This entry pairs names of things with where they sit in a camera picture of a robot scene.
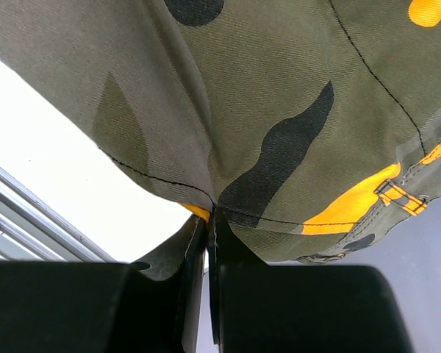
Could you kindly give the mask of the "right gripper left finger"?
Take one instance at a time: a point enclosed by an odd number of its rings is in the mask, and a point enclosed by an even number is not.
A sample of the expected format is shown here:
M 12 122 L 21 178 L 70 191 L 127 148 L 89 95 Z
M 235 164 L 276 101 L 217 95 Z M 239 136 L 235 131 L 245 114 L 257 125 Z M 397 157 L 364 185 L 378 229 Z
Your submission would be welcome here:
M 0 352 L 194 352 L 206 223 L 131 264 L 0 261 Z

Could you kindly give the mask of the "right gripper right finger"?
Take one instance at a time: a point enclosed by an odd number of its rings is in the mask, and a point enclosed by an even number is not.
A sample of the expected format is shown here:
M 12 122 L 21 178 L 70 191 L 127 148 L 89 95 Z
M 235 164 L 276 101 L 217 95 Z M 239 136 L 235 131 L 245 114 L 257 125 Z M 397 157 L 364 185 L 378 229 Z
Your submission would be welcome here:
M 220 352 L 411 352 L 393 291 L 366 265 L 268 265 L 209 220 L 212 336 Z

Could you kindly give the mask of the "yellow green camouflage trousers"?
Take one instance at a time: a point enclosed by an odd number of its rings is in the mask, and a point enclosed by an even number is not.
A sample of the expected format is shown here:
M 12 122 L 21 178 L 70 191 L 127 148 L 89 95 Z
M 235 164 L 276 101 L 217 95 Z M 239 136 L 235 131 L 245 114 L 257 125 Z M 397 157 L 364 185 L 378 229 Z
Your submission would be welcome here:
M 441 1 L 0 1 L 0 60 L 266 261 L 339 260 L 441 197 Z

